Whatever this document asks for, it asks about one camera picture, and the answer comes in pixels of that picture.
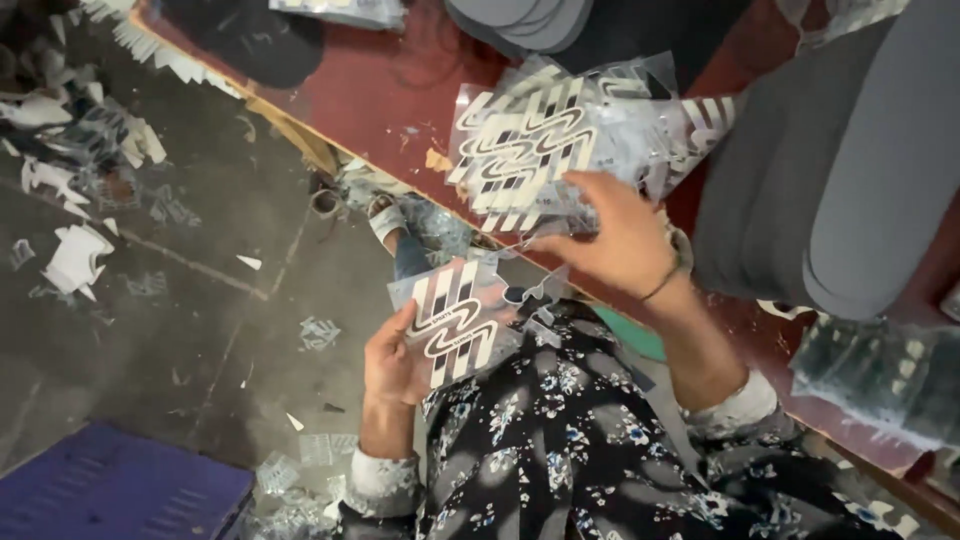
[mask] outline wooden table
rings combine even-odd
[[[162,16],[162,5],[158,13],[149,4],[140,0],[132,14],[142,29],[220,73],[245,95],[260,98],[276,113],[479,225],[454,189],[444,185],[444,175],[424,163],[430,149],[447,154],[460,86],[493,86],[506,61],[462,34],[446,17],[441,2],[414,2],[402,36],[323,25],[323,60],[301,84],[288,89],[264,87],[243,76],[192,43]],[[773,0],[754,0],[687,95],[739,91],[792,58],[797,40],[796,30],[781,17]],[[666,201],[671,219],[688,234],[693,233],[705,171],[704,166],[695,170]],[[558,264],[544,255],[525,256],[548,269]],[[637,321],[647,319],[633,298],[576,272],[570,281]],[[786,364],[812,318],[785,321],[753,302],[718,293],[703,296],[736,350],[760,367],[795,417],[898,477],[921,455],[921,450],[855,422],[835,405],[790,397],[793,375]]]

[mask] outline white sandal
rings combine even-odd
[[[390,205],[374,217],[370,217],[370,214],[373,213],[373,207],[384,199],[390,201]],[[407,220],[404,219],[403,213],[400,212],[400,207],[396,204],[396,199],[390,195],[377,195],[373,197],[367,206],[367,216],[370,217],[370,227],[373,229],[373,234],[376,235],[376,239],[380,240],[380,244],[383,244],[383,239],[386,238],[387,234],[391,231],[396,229],[407,231]]]

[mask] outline blue plastic crate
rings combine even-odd
[[[0,479],[0,538],[225,539],[253,473],[91,424]]]

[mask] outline person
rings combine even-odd
[[[339,537],[899,538],[831,461],[801,449],[802,430],[769,382],[678,271],[652,205],[606,174],[564,179],[595,207],[600,231],[588,243],[547,236],[532,247],[645,302],[699,466],[683,466],[615,338],[582,304],[552,308],[561,347],[527,339],[496,367],[428,393],[423,360],[404,340],[410,302],[364,351]],[[372,213],[389,207],[380,201]],[[429,270],[402,219],[372,221],[398,278]],[[425,485],[413,450],[417,405],[428,426]]]

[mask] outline stack of gray fabric pieces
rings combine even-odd
[[[960,3],[914,0],[760,79],[715,154],[700,285],[869,320],[893,304],[958,187]]]
[[[444,0],[450,18],[500,53],[559,53],[587,24],[593,0]]]

